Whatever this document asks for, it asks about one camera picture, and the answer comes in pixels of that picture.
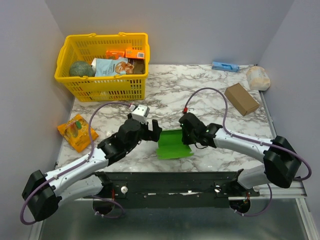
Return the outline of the green paper box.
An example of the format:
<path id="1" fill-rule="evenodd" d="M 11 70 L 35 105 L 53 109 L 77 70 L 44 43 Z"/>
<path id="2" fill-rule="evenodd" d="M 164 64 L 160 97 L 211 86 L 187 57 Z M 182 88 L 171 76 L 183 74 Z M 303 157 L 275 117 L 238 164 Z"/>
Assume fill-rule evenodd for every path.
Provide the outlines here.
<path id="1" fill-rule="evenodd" d="M 160 134 L 156 154 L 160 160 L 188 158 L 194 155 L 191 148 L 182 142 L 182 129 L 163 130 Z"/>

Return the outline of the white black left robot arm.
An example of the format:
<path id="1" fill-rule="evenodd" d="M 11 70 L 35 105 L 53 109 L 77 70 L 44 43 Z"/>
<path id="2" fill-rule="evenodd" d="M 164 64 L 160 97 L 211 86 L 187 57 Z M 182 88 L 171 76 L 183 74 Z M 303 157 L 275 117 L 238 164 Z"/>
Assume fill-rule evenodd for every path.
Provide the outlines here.
<path id="1" fill-rule="evenodd" d="M 141 141 L 158 142 L 162 128 L 157 120 L 152 120 L 152 129 L 133 118 L 127 119 L 118 131 L 101 141 L 91 152 L 59 169 L 42 173 L 34 171 L 22 191 L 24 204 L 20 211 L 20 221 L 25 209 L 29 209 L 34 222 L 40 222 L 55 213 L 62 201 L 62 193 L 88 175 L 108 167 L 123 159 Z"/>

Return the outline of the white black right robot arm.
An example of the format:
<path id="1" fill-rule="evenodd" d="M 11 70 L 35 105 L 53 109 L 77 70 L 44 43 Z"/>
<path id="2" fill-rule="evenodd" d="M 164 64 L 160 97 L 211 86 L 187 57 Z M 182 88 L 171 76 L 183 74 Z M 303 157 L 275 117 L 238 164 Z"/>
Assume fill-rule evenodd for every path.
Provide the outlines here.
<path id="1" fill-rule="evenodd" d="M 257 138 L 238 132 L 230 132 L 222 125 L 205 125 L 193 113 L 185 113 L 179 119 L 184 145 L 200 144 L 203 147 L 228 149 L 247 155 L 262 163 L 257 167 L 240 170 L 230 183 L 230 191 L 241 196 L 248 189 L 264 184 L 274 184 L 288 189 L 294 181 L 301 162 L 286 138 Z"/>

